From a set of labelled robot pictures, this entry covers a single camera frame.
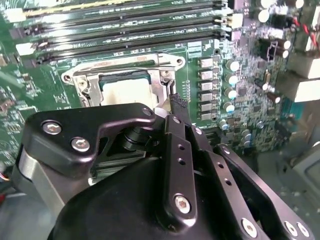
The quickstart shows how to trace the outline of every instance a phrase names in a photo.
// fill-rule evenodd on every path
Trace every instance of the wire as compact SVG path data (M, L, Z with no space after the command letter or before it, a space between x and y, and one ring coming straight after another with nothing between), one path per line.
M4 181L10 181L9 178L5 177L2 173L0 173L0 179L4 180Z
M320 54L320 46L319 46L319 43L317 42L316 34L314 32L309 31L309 28L308 28L308 26L306 24L304 24L304 23L301 24L300 22L298 22L296 17L293 18L293 23L297 27L301 27L302 26L303 31L309 36L309 38L311 39L312 44L314 46L316 46L317 51Z

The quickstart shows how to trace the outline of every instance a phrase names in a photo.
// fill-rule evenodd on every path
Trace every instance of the screw hole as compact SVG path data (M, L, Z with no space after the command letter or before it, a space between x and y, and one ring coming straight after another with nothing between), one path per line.
M152 115L152 112L151 112L149 109L147 109L147 108L143 108L143 109L142 109L142 112L143 112L145 115L149 116L149 117Z
M179 148L180 150L185 150L185 147L182 146L181 144L178 145L178 148Z
M71 77L69 75L64 75L63 79L66 81L66 82L70 82L71 81Z
M232 185L232 183L228 180L228 178L225 178L224 181L225 181L225 183L228 184L229 186Z
M186 165L186 162L185 162L182 158L178 158L178 162L179 162L182 166Z

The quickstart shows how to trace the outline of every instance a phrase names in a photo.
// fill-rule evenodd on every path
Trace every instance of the motherboard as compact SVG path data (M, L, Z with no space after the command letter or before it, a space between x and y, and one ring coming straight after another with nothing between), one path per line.
M157 110L175 93L209 139L219 129L238 152L273 150L291 137L280 119L299 119L318 97L299 96L318 60L305 55L317 48L299 21L306 10L303 21L316 25L319 10L304 4L0 0L0 160L14 163L34 113L133 102Z

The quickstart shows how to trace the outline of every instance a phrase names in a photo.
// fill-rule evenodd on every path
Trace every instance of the red wire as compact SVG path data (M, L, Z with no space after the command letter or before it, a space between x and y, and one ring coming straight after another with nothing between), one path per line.
M300 22L298 22L298 20L297 20L296 17L293 18L293 23L294 23L294 25L296 25L297 27L300 27L300 26L301 26ZM306 24L302 24L302 29L303 29L303 31L304 31L306 34L309 35L312 43L319 49L319 43L317 42L316 35L315 35L314 33L310 33L310 32L309 32L308 26L307 26Z

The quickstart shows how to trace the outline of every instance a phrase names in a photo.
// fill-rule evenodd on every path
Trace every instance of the capacitor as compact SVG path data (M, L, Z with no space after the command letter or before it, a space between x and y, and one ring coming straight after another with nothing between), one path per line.
M228 129L228 124L227 124L227 121L222 119L220 122L219 122L219 127L221 130L225 131Z
M241 133L242 137L244 138L244 140L246 141L250 141L251 140L251 132L249 129L246 129L244 130L242 133Z
M267 9L259 10L254 14L254 18L259 20L260 23L266 23L269 20L270 14Z
M270 99L274 104L278 104L281 101L281 97L278 94L273 92L267 92L266 96Z
M281 47L276 47L275 48L275 55L283 58L283 59L286 59L288 56L289 56L289 51L288 50L284 50L283 48Z
M304 0L285 0L285 4L291 8L300 9L305 4Z
M244 148L249 148L250 147L250 141L245 140L244 138L241 139L241 143L243 145Z
M235 91L232 87L228 87L224 90L224 95L229 99L235 99L237 97L237 91Z
M223 104L223 109L227 112L227 113L232 113L235 111L235 106L231 103L231 102L226 102L225 104Z
M268 89L268 84L265 83L262 79L256 78L254 80L254 84L257 85L259 88L261 88L263 91L266 91Z
M235 75L233 75L232 73L230 73L230 74L227 74L227 75L225 76L225 81L226 81L228 84L234 86L234 85L236 85L236 84L238 83L239 79L238 79L237 76L235 76Z
M277 38L278 47L288 50L291 47L291 42L289 40Z
M272 0L256 0L256 5L264 9L270 8L273 3Z
M240 63L233 59L229 59L228 61L226 61L225 66L232 72L236 72L240 69Z
M266 84L269 84L270 83L270 80L271 80L271 73L266 70L264 75L263 75L263 81L266 83Z
M292 16L274 14L271 16L270 25L275 29L289 29L294 24Z
M256 124L256 127L257 127L258 129L263 129L263 128L265 127L265 124L264 124L263 121L259 121L259 122Z

